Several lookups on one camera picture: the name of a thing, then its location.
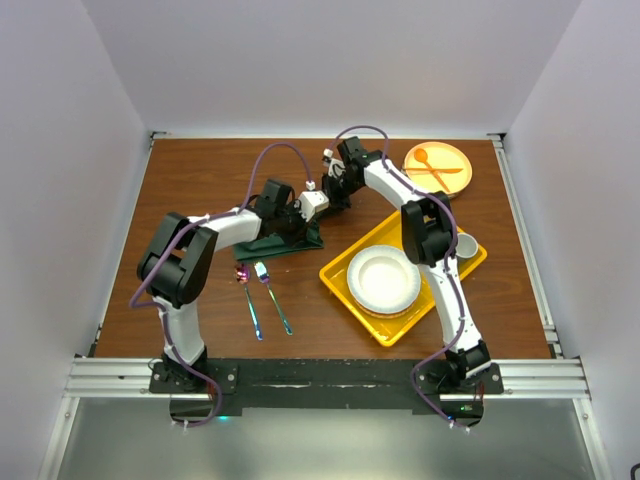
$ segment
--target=orange plate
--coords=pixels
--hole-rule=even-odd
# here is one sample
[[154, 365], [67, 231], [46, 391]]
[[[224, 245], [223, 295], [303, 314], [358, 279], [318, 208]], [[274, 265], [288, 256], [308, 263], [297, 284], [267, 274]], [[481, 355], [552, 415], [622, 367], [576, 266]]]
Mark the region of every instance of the orange plate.
[[[436, 170], [440, 168], [462, 169], [462, 171], [458, 173], [438, 174], [442, 182], [449, 189], [448, 192], [442, 187], [433, 174], [427, 171], [426, 165], [416, 160], [414, 154], [418, 148], [427, 152], [427, 161], [429, 165]], [[428, 192], [445, 191], [450, 197], [454, 197], [464, 190], [467, 185], [469, 185], [469, 182], [471, 182], [471, 176], [473, 175], [471, 163], [467, 156], [453, 145], [442, 142], [424, 142], [413, 147], [404, 158], [404, 168], [411, 169], [407, 171], [407, 176], [416, 185], [426, 189]], [[414, 169], [425, 169], [425, 171], [418, 172]]]

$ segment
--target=stack of plates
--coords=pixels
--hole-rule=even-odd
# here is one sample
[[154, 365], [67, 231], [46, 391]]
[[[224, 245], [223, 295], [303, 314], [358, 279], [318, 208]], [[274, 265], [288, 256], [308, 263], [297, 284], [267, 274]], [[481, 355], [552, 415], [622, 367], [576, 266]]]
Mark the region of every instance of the stack of plates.
[[347, 284], [371, 315], [393, 317], [408, 310], [420, 294], [420, 271], [402, 250], [376, 245], [360, 251], [349, 264]]

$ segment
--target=white cup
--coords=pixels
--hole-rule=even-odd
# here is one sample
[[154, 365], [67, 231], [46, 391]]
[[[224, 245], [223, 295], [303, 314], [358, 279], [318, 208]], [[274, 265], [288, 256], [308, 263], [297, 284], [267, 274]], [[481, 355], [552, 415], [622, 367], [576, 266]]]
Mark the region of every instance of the white cup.
[[456, 257], [458, 265], [471, 260], [478, 253], [478, 242], [468, 233], [458, 233], [458, 246], [456, 247]]

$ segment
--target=fork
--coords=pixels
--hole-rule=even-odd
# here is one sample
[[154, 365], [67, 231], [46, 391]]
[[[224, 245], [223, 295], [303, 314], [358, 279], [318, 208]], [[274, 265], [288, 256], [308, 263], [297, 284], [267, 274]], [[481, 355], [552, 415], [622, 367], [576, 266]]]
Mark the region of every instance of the fork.
[[253, 326], [256, 330], [256, 337], [258, 340], [262, 340], [262, 329], [260, 329], [260, 323], [258, 323], [258, 315], [256, 315], [256, 310], [253, 307], [253, 302], [251, 301], [251, 295], [249, 295], [249, 279], [251, 278], [251, 270], [244, 263], [236, 265], [236, 281], [244, 287], [244, 294], [247, 296], [247, 303], [249, 304], [249, 312], [251, 313], [251, 320], [253, 321]]
[[270, 277], [269, 277], [269, 272], [267, 271], [267, 267], [262, 262], [256, 262], [253, 265], [253, 268], [255, 268], [256, 270], [256, 275], [258, 275], [258, 279], [260, 280], [260, 283], [264, 283], [267, 286], [267, 289], [269, 290], [269, 295], [271, 295], [271, 300], [273, 300], [273, 304], [276, 306], [276, 309], [278, 310], [278, 315], [280, 315], [280, 320], [282, 320], [282, 324], [284, 325], [285, 332], [287, 332], [287, 335], [293, 335], [293, 329], [289, 325], [289, 322], [287, 321], [287, 317], [284, 316], [284, 312], [282, 311], [282, 309], [280, 308], [280, 305], [278, 304], [278, 301], [276, 300], [276, 295], [275, 293], [273, 293], [273, 290], [271, 289], [271, 284], [269, 282]]

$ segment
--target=gray wall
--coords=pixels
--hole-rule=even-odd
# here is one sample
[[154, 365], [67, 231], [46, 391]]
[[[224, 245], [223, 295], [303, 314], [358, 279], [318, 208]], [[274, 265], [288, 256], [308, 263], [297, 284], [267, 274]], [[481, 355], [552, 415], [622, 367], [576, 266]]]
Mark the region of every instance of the gray wall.
[[144, 166], [142, 122], [79, 1], [0, 2], [0, 477], [35, 478]]
[[503, 132], [579, 1], [83, 0], [145, 124]]
[[507, 136], [569, 355], [616, 478], [640, 462], [640, 3], [584, 0]]

